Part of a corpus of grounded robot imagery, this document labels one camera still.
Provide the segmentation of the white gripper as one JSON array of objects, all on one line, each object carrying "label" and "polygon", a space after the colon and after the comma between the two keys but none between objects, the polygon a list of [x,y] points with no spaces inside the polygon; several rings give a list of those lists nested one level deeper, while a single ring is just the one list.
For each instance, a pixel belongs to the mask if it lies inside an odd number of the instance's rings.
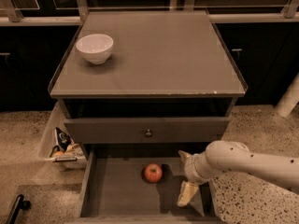
[{"label": "white gripper", "polygon": [[180,150],[178,152],[181,161],[184,163],[184,174],[188,181],[183,181],[180,187],[177,205],[186,206],[199,190],[198,185],[205,184],[208,179],[203,176],[201,167],[206,164],[204,154],[193,154]]}]

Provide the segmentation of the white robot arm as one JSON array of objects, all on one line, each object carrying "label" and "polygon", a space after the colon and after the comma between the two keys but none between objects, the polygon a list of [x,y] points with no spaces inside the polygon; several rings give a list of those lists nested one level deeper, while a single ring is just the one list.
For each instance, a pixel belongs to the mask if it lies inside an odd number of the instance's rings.
[{"label": "white robot arm", "polygon": [[232,141],[213,141],[200,154],[180,150],[184,165],[177,205],[186,206],[199,186],[227,172],[253,175],[278,187],[299,193],[299,159],[251,152],[246,145]]}]

